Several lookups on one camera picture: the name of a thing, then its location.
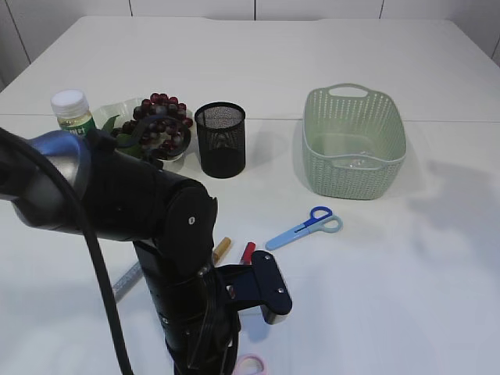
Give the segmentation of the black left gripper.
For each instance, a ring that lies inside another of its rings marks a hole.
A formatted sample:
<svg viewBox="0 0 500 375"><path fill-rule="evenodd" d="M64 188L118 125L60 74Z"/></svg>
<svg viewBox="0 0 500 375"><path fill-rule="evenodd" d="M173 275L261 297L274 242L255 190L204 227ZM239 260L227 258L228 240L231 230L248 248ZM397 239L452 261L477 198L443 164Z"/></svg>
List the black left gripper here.
<svg viewBox="0 0 500 375"><path fill-rule="evenodd" d="M238 354L238 313L216 280L175 287L163 305L163 331L175 374L231 374Z"/></svg>

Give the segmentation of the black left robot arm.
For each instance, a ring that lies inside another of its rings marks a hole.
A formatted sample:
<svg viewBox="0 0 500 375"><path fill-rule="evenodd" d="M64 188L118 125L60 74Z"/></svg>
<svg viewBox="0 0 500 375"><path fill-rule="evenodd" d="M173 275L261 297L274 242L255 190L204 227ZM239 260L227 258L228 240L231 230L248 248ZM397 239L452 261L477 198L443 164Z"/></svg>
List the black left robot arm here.
<svg viewBox="0 0 500 375"><path fill-rule="evenodd" d="M84 237L122 373L132 368L103 238L134 246L176 373L234 371L241 325L213 262L217 202L201 183L123 154L102 130L3 130L1 197L29 227Z"/></svg>

